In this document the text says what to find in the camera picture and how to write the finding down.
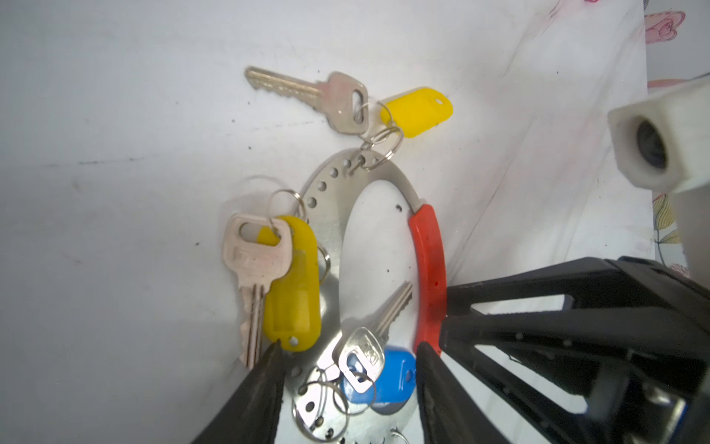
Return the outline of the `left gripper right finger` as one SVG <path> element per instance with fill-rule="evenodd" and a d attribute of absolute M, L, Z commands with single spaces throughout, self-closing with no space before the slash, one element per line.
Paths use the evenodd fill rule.
<path fill-rule="evenodd" d="M 508 441 L 427 342 L 421 342 L 417 347 L 416 372 L 417 399 L 426 444 Z"/>

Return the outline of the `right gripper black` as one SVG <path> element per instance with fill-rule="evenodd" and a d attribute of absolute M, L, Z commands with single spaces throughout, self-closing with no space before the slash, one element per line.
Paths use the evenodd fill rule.
<path fill-rule="evenodd" d="M 709 290 L 656 261 L 584 257 L 447 288 L 440 346 L 554 443 L 706 443 L 709 335 L 676 313 L 463 316 L 475 303 L 564 295 L 567 308 L 709 315 Z M 491 346 L 584 397 L 573 414 L 483 353 Z"/>

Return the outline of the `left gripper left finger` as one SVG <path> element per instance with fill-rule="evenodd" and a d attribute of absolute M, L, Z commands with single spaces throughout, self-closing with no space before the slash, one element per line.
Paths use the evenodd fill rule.
<path fill-rule="evenodd" d="M 195 443 L 273 444 L 286 366 L 280 342 L 271 344 Z"/>

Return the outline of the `metal keyring with red handle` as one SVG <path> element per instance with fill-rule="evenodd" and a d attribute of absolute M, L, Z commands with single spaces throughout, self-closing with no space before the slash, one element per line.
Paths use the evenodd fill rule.
<path fill-rule="evenodd" d="M 288 353 L 285 390 L 301 433 L 316 443 L 394 443 L 418 403 L 410 399 L 394 414 L 371 408 L 353 414 L 339 387 L 342 377 L 334 351 L 343 334 L 339 310 L 342 247 L 353 208 L 362 192 L 376 181 L 395 186 L 410 207 L 408 224 L 417 255 L 419 312 L 414 342 L 439 347 L 447 314 L 447 274 L 440 227 L 432 205 L 422 201 L 405 174 L 378 153 L 349 149 L 327 160 L 312 175 L 303 198 L 316 240 L 330 254 L 330 268 L 320 287 L 322 330 L 307 351 Z"/>

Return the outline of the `silver key with blue tag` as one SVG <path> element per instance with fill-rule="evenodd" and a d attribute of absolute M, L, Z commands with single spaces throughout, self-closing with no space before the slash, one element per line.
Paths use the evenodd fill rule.
<path fill-rule="evenodd" d="M 404 281 L 395 293 L 372 315 L 343 337 L 334 351 L 334 361 L 342 377 L 357 393 L 375 388 L 385 364 L 389 330 L 412 299 L 413 284 Z"/>

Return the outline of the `silver key with yellow tag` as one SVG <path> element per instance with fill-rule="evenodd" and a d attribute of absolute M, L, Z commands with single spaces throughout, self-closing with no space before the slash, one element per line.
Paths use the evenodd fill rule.
<path fill-rule="evenodd" d="M 275 245 L 249 240 L 243 234 L 248 226 L 266 228 L 277 237 Z M 243 334 L 242 361 L 252 370 L 262 355 L 264 336 L 264 297 L 272 283 L 290 271 L 292 234 L 288 223 L 281 219 L 236 214 L 227 222 L 222 258 L 236 274 L 238 288 L 245 303 L 247 320 L 240 328 Z"/>

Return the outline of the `blue key tag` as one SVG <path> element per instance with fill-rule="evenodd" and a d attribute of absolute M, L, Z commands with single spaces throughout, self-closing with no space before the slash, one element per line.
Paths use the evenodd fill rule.
<path fill-rule="evenodd" d="M 340 389 L 353 414 L 363 412 L 366 407 L 379 414 L 394 414 L 412 397 L 416 388 L 415 356 L 405 349 L 386 347 L 385 358 L 384 369 L 374 388 L 359 393 L 347 379 L 340 381 Z"/>

